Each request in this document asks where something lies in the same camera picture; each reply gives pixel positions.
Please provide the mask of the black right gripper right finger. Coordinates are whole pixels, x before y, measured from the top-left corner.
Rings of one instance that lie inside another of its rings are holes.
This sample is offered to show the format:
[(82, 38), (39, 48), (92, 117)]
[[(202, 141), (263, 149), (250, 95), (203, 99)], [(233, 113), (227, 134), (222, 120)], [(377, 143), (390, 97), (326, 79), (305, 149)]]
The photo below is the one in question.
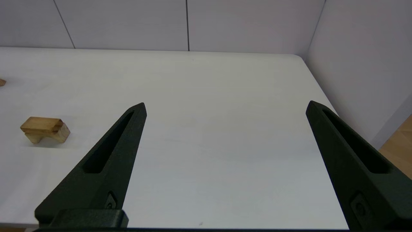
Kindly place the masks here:
[(306, 117), (351, 231), (412, 229), (412, 181), (331, 109), (310, 101)]

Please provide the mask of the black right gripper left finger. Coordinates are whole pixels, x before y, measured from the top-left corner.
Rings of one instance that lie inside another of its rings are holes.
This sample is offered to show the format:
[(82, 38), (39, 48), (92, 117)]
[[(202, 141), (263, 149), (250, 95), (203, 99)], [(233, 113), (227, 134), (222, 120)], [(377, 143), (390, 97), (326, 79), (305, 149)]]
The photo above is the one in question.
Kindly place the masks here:
[(123, 204), (147, 117), (126, 110), (35, 209), (39, 227), (127, 227)]

